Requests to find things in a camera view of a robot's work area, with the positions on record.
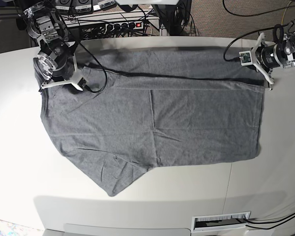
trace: black cable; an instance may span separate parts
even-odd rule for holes
[[[14,4],[14,8],[15,8],[16,12],[18,13],[19,17],[21,17],[22,15],[19,13],[19,9],[16,7],[15,0],[13,1],[13,4]]]
[[[187,10],[187,7],[186,7],[186,5],[185,5],[184,2],[182,2],[182,4],[183,4],[183,6],[185,7],[186,12],[188,12],[189,15],[191,16],[191,19],[192,19],[192,22],[193,22],[193,27],[194,27],[194,29],[195,29],[195,36],[197,36],[196,24],[195,24],[195,21],[193,20],[193,17],[192,17],[192,15],[191,15],[191,12]]]
[[[101,69],[103,70],[104,74],[105,74],[105,84],[103,85],[103,87],[97,91],[92,91],[88,86],[85,86],[85,89],[88,90],[89,92],[92,93],[99,93],[101,91],[103,91],[107,85],[108,82],[108,76],[107,76],[107,72],[105,70],[105,68],[103,67],[103,65],[97,60],[97,58],[93,55],[93,53],[91,53],[81,42],[80,40],[77,40],[74,35],[71,33],[70,29],[68,28],[68,26],[66,25],[62,15],[59,13],[59,11],[55,8],[56,12],[58,13],[61,21],[63,22],[63,24],[65,25],[65,27],[67,28],[68,32],[70,33],[70,35],[72,36],[72,38],[74,39],[75,42],[77,42],[88,54],[90,54],[92,56],[92,58],[97,62],[97,64],[101,67]]]
[[[230,42],[230,44],[226,47],[226,49],[225,49],[225,51],[224,51],[224,53],[223,53],[223,59],[224,59],[224,61],[240,61],[239,60],[239,57],[236,57],[236,58],[233,58],[233,59],[226,59],[226,53],[227,53],[227,51],[229,50],[229,48],[237,41],[237,40],[239,40],[239,39],[241,39],[241,38],[244,38],[245,36],[247,36],[247,35],[250,35],[250,34],[253,34],[253,33],[257,33],[257,32],[259,32],[259,31],[265,31],[265,30],[273,30],[274,29],[274,27],[269,27],[269,28],[264,28],[264,29],[258,29],[258,30],[254,30],[254,31],[251,31],[251,32],[249,32],[249,33],[245,33],[245,34],[243,34],[243,35],[241,35],[241,36],[239,36],[239,37],[237,37],[236,39],[234,39],[232,42]]]
[[[116,24],[113,23],[113,22],[102,21],[102,20],[80,20],[79,18],[77,18],[77,21],[84,21],[84,22],[103,22],[103,23],[107,23],[107,24],[116,25]],[[153,35],[153,34],[143,33],[143,32],[137,31],[137,30],[129,29],[129,28],[127,28],[127,27],[123,27],[123,26],[120,26],[120,27],[121,27],[121,28],[124,28],[124,29],[127,29],[127,30],[129,30],[129,31],[132,31],[132,32],[136,32],[136,33],[140,33],[140,34],[144,34],[144,35],[148,35],[148,36],[155,36],[155,35]]]
[[[238,221],[238,222],[241,223],[241,224],[243,223],[243,222],[241,222],[240,220],[238,220],[237,218],[236,218],[236,221]]]
[[[120,13],[120,15],[125,19],[125,21],[126,21],[128,24],[130,24],[129,21],[127,20],[127,18],[125,18],[121,13]]]
[[[180,33],[178,34],[179,36],[181,35],[181,33],[183,32],[184,29],[185,29],[185,24],[183,25],[183,27],[182,27]]]
[[[243,219],[243,220],[246,221],[247,223],[250,223],[250,224],[260,224],[260,225],[263,225],[263,224],[274,224],[274,223],[279,223],[279,222],[281,222],[283,220],[286,220],[286,219],[292,217],[293,215],[295,215],[295,212],[293,214],[290,214],[290,215],[286,216],[283,219],[276,220],[276,221],[267,221],[267,222],[253,222],[253,221],[246,220],[246,219]]]
[[[277,30],[280,30],[280,36],[279,38],[277,37]],[[277,24],[274,26],[274,29],[273,29],[273,42],[278,44],[278,43],[282,43],[283,42],[283,39],[284,39],[284,28],[282,25],[280,24]]]
[[[290,220],[292,220],[292,219],[294,219],[294,218],[295,218],[295,216],[293,216],[292,218],[290,218],[290,219],[288,219],[288,220],[286,220],[286,221],[283,221],[283,222],[280,223],[280,224],[277,224],[277,225],[275,225],[275,226],[272,226],[272,227],[270,227],[270,228],[254,227],[254,226],[250,226],[250,225],[246,225],[246,226],[249,227],[249,228],[252,228],[252,229],[258,229],[258,230],[271,230],[271,229],[274,229],[274,228],[276,228],[276,227],[278,227],[278,226],[280,226],[280,225],[285,224],[286,222],[288,222],[288,221],[290,221]]]
[[[144,27],[143,27],[144,28]],[[147,30],[148,30],[148,27],[146,27],[146,29],[144,30],[144,33],[146,33],[147,32]]]
[[[155,13],[155,12],[153,12],[154,11],[154,9],[152,9],[151,11],[149,11],[148,13],[147,13],[147,16],[148,15],[150,15],[150,14],[152,14],[152,13]],[[71,21],[74,21],[74,18],[76,18],[76,17],[68,17],[68,16],[63,16],[64,18],[66,18],[66,19],[68,19],[68,20],[71,20]],[[88,18],[89,16],[83,16],[83,17],[79,17],[78,19],[83,19],[83,18]],[[140,17],[139,19],[136,19],[136,20],[128,20],[128,22],[136,22],[136,21],[140,21],[140,20],[142,20],[144,18],[144,16],[142,16],[142,17]]]
[[[77,19],[77,17],[76,17],[76,16],[74,16],[74,19]],[[78,22],[78,23],[79,23],[79,22]],[[80,23],[79,23],[79,27],[81,27]]]
[[[295,5],[293,5],[293,6],[285,6],[285,7],[281,7],[281,8],[275,9],[275,10],[265,11],[265,12],[261,12],[261,13],[257,13],[257,14],[241,15],[241,14],[233,13],[233,12],[231,12],[229,9],[227,9],[227,7],[226,7],[226,5],[225,5],[225,0],[222,0],[222,3],[223,3],[223,7],[224,7],[224,9],[225,9],[228,13],[230,13],[230,14],[233,15],[233,16],[240,16],[240,17],[261,16],[261,15],[268,14],[268,13],[271,13],[271,12],[275,12],[275,11],[279,11],[279,10],[283,10],[283,9],[287,9],[287,8],[295,7]]]
[[[144,21],[143,21],[143,32],[144,32],[144,25],[145,25],[145,22],[147,21],[147,15],[146,13],[142,10],[142,8],[140,8],[140,6],[138,5],[138,8],[140,11],[143,12],[143,15],[144,15]]]

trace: gray t-shirt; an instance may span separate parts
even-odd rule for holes
[[[222,53],[208,48],[97,56],[109,68],[105,90],[45,89],[46,131],[109,196],[155,167],[254,158],[264,79],[240,63],[224,62]],[[83,75],[90,87],[103,83],[98,66],[85,67]]]

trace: electronic device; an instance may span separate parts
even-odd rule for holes
[[[68,14],[72,0],[56,0],[56,8],[62,14]]]
[[[92,12],[92,0],[73,0],[72,13],[90,13]]]
[[[100,11],[100,6],[98,5],[98,0],[92,0],[93,11]]]
[[[114,24],[116,25],[123,25],[125,26],[126,28],[129,28],[131,30],[143,30],[143,22],[142,21],[137,21],[137,22],[131,22],[131,23],[127,23],[127,22],[114,22]],[[111,24],[106,24],[106,31],[109,31],[109,28],[110,27],[113,27],[114,28],[114,25],[111,25]]]
[[[98,3],[100,9],[116,4],[115,0],[104,0]]]

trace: white table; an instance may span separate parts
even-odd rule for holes
[[[88,41],[87,47],[132,50],[226,46],[230,41],[133,37]],[[251,44],[239,40],[234,46]],[[265,93],[258,157],[156,168],[110,198],[57,152],[44,130],[32,66],[38,51],[0,54],[0,219],[60,231],[65,223],[161,229],[190,228],[192,216],[198,215],[251,210],[252,217],[275,218],[295,211],[295,68],[275,70],[274,90]],[[275,234],[289,234],[292,226],[286,224]]]

